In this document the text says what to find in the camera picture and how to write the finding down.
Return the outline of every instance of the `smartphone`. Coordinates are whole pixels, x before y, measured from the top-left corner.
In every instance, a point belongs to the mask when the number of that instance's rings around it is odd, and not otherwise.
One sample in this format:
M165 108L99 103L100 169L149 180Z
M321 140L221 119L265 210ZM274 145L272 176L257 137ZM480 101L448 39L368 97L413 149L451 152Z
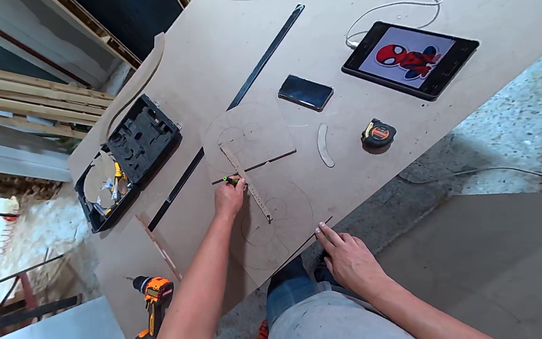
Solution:
M277 95L282 99L321 112L332 94L334 94L334 89L329 86L290 74L281 85Z
M342 72L434 101L479 45L474 40L378 21Z

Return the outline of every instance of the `cordless drill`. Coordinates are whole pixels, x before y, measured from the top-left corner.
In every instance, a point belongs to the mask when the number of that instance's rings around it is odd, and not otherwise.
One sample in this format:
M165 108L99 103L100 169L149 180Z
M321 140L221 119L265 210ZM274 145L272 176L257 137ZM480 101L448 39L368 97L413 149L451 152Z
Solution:
M137 335L136 339L156 338L166 309L173 299L174 283L162 277L126 277L133 287L146 296L146 310L149 313L149 326Z

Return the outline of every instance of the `tablet screen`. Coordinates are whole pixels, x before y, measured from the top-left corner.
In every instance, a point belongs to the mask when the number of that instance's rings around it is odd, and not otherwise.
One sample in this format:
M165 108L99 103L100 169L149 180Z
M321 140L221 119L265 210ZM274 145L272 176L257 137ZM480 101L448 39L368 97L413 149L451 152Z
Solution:
M455 40L389 27L359 70L419 88Z

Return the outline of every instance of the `black tool case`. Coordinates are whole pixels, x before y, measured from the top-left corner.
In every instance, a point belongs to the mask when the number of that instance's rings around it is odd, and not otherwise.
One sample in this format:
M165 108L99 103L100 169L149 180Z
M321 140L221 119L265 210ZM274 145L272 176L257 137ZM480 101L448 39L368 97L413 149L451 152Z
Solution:
M112 207L109 214L102 216L85 198L83 186L91 164L74 187L93 233L115 225L139 196L140 186L149 181L181 139L179 126L162 113L148 96L143 94L135 101L118 127L110 134L108 142L101 146L103 151L112 153L126 174L130 184L127 194Z

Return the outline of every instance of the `wooden pallet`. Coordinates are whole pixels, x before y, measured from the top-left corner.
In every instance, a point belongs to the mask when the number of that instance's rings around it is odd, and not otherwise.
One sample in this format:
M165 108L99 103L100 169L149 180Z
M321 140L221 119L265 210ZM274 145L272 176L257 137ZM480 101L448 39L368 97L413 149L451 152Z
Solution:
M53 81L0 71L0 125L28 128L52 135L83 138L71 124L93 126L115 98L113 95ZM55 120L54 126L30 122L27 116Z

